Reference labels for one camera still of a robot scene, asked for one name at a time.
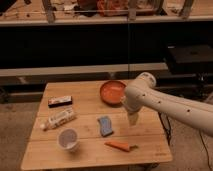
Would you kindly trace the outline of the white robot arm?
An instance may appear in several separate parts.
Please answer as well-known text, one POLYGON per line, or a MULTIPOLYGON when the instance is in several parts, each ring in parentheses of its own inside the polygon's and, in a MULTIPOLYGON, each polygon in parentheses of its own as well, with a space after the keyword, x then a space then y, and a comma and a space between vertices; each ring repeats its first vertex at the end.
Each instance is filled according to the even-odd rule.
POLYGON ((155 77, 143 72, 125 87, 122 104, 131 125, 146 106, 213 137, 213 105, 162 93, 155 86, 155 77))

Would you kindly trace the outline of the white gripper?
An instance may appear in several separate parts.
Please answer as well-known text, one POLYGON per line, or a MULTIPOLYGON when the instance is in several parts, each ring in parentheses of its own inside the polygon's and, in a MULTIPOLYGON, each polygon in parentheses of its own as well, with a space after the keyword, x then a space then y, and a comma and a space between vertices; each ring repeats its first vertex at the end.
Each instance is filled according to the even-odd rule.
POLYGON ((139 114, 137 113, 141 108, 142 105, 136 101, 132 101, 130 98, 124 96, 121 100, 124 108, 126 109, 128 115, 128 121, 130 126, 134 126, 139 118, 139 114))

